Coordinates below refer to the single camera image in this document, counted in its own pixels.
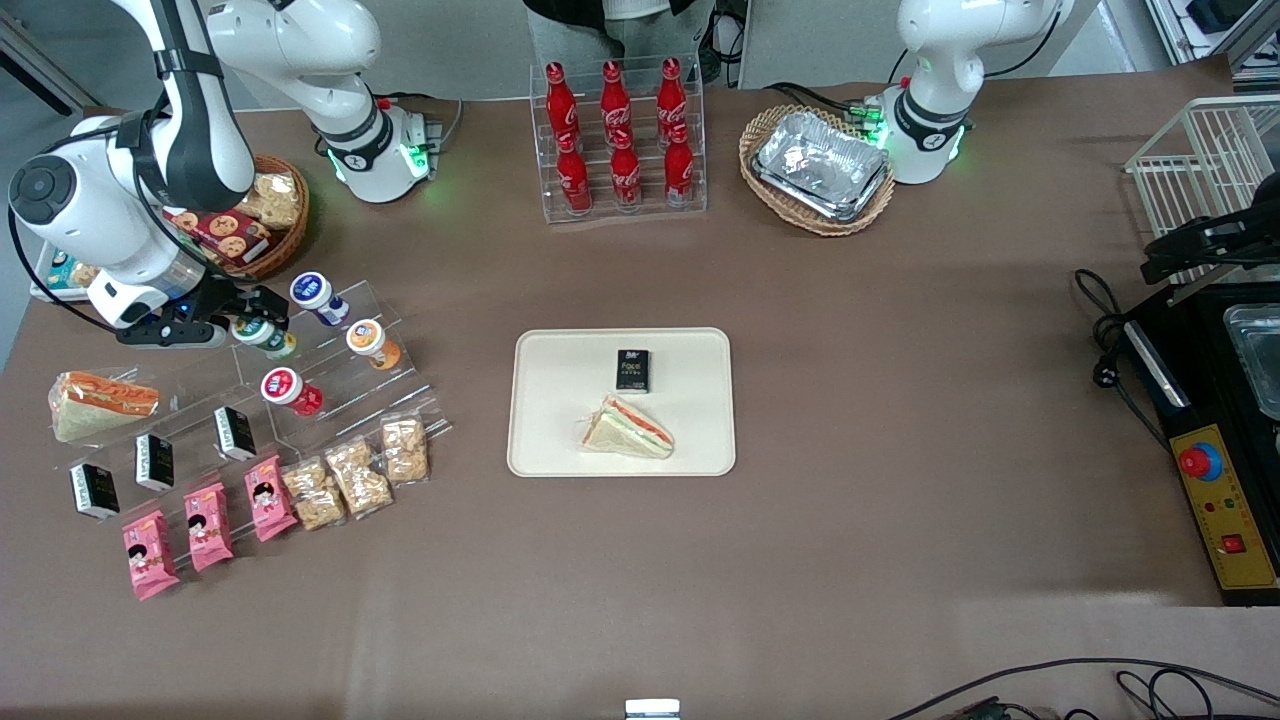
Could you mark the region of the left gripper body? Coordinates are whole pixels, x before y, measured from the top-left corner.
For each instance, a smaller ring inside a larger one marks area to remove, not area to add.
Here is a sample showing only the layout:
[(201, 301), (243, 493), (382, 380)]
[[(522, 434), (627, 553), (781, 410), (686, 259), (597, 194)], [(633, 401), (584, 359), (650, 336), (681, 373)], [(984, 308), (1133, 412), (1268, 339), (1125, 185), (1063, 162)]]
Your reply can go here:
[(1279, 261), (1279, 201), (1201, 218), (1148, 243), (1143, 281), (1157, 284), (1203, 265), (1254, 268)]

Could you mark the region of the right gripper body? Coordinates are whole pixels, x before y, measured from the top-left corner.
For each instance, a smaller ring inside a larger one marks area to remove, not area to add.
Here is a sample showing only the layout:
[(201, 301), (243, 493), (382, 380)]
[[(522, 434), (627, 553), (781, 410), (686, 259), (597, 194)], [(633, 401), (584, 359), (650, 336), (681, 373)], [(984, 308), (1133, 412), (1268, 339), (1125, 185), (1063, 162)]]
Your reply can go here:
[(236, 282), (227, 278), (202, 278), (187, 295), (147, 314), (145, 322), (230, 322), (243, 313), (244, 300)]

